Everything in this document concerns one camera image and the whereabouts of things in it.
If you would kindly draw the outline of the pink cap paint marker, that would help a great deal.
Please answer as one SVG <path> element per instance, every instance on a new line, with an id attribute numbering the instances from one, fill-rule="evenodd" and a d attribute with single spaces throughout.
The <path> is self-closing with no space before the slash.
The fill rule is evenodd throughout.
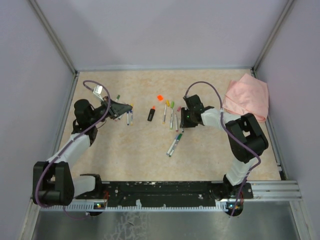
<path id="1" fill-rule="evenodd" d="M 174 117 L 175 117 L 175 131 L 178 133 L 179 132 L 179 121 L 178 121 L 179 119 L 178 119 L 178 116 L 176 113 L 175 113 Z"/>

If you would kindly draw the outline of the lime cap white marker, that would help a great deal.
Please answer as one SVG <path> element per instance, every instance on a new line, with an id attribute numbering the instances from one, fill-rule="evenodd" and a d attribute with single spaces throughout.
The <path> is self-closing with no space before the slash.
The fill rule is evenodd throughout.
<path id="1" fill-rule="evenodd" d="M 173 123 L 174 123 L 174 109 L 173 107 L 170 108 L 171 113 L 170 113 L 170 130 L 173 130 Z"/>

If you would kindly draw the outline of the yellow marker pen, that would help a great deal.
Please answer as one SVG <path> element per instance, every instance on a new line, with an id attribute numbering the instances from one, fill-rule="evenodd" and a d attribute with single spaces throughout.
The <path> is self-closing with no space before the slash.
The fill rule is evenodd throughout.
<path id="1" fill-rule="evenodd" d="M 166 122 L 166 115 L 167 115 L 167 104 L 164 105 L 162 124 L 165 124 Z"/>

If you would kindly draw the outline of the black orange highlighter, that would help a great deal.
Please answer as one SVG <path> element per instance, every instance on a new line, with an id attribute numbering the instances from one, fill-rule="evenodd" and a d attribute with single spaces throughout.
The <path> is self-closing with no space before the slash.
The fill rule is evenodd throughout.
<path id="1" fill-rule="evenodd" d="M 153 120 L 153 117 L 155 115 L 155 112 L 156 112 L 156 106 L 154 105 L 150 110 L 149 110 L 149 113 L 148 113 L 148 117 L 147 117 L 147 121 L 148 122 L 151 122 Z"/>

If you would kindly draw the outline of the lilac cap paint marker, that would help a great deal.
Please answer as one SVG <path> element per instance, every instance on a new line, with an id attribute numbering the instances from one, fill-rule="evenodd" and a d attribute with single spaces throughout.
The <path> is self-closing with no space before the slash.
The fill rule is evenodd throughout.
<path id="1" fill-rule="evenodd" d="M 171 151 L 172 151 L 172 149 L 173 149 L 173 147 L 174 147 L 174 145 L 175 145 L 175 143 L 176 143 L 176 141 L 177 141 L 177 138 L 178 138 L 178 136 L 176 136 L 176 137 L 174 138 L 172 144 L 170 145 L 168 151 L 166 152 L 166 155 L 167 155 L 167 156 L 171 153 Z"/>

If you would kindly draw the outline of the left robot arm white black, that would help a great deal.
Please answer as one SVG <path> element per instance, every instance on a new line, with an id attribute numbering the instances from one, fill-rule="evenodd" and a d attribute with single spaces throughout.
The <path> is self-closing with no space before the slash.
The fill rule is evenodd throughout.
<path id="1" fill-rule="evenodd" d="M 52 157 L 33 166 L 32 200 L 41 207 L 68 206 L 74 198 L 99 198 L 104 186 L 99 174 L 85 173 L 74 180 L 71 167 L 94 143 L 97 124 L 130 112 L 132 106 L 105 98 L 94 108 L 87 99 L 74 104 L 75 120 L 67 143 Z"/>

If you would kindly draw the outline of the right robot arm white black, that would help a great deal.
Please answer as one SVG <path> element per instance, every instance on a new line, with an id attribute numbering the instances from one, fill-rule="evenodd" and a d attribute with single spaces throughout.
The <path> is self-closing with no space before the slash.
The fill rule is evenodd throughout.
<path id="1" fill-rule="evenodd" d="M 183 100 L 186 107 L 181 109 L 182 128 L 214 127 L 225 131 L 228 136 L 234 159 L 213 196 L 217 200 L 239 196 L 251 171 L 261 164 L 261 155 L 269 147 L 256 117 L 251 113 L 234 115 L 213 106 L 205 107 L 196 94 L 184 96 Z"/>

